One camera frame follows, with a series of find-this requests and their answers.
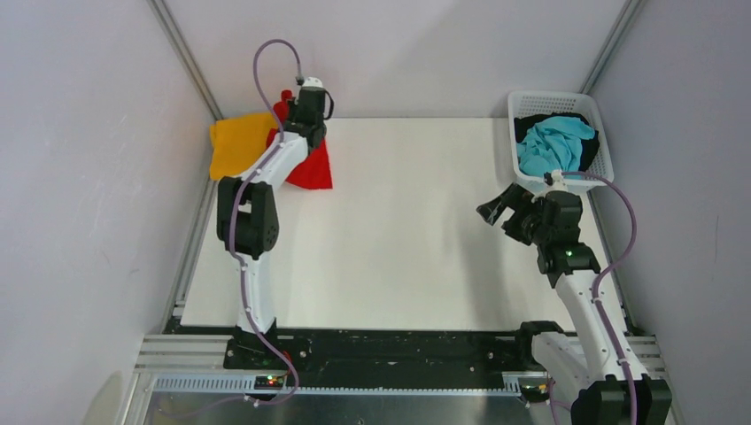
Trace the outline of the red t-shirt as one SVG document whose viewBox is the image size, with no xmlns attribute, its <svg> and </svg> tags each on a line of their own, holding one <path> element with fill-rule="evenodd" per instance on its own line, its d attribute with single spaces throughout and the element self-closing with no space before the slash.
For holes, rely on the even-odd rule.
<svg viewBox="0 0 751 425">
<path fill-rule="evenodd" d="M 290 114 L 289 102 L 293 98 L 292 91 L 285 89 L 280 94 L 280 100 L 273 105 L 274 113 L 285 121 Z M 333 180 L 329 163 L 329 153 L 325 137 L 320 146 L 298 164 L 286 176 L 285 181 L 301 189 L 333 189 Z"/>
</svg>

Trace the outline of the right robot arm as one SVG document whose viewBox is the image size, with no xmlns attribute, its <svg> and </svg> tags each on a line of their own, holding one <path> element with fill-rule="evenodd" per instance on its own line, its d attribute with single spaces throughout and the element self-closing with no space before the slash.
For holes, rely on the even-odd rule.
<svg viewBox="0 0 751 425">
<path fill-rule="evenodd" d="M 547 371 L 550 392 L 568 402 L 573 424 L 666 423 L 670 386 L 649 375 L 608 315 L 603 269 L 580 239 L 581 197 L 566 190 L 536 196 L 512 183 L 476 211 L 494 225 L 506 209 L 512 214 L 502 222 L 505 235 L 536 247 L 538 270 L 566 307 L 582 349 L 576 353 L 553 323 L 525 322 L 526 337 L 514 347 L 517 363 Z"/>
</svg>

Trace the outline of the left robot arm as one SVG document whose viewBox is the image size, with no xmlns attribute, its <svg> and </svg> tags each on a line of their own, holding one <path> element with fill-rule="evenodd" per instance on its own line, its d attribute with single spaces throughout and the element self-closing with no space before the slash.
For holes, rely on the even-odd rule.
<svg viewBox="0 0 751 425">
<path fill-rule="evenodd" d="M 211 128 L 216 235 L 240 266 L 241 311 L 233 338 L 258 368 L 273 366 L 280 353 L 268 335 L 275 313 L 266 267 L 280 234 L 275 193 L 284 183 L 333 188 L 326 122 L 334 105 L 325 88 L 304 84 L 298 93 L 282 91 L 270 112 L 221 120 Z"/>
</svg>

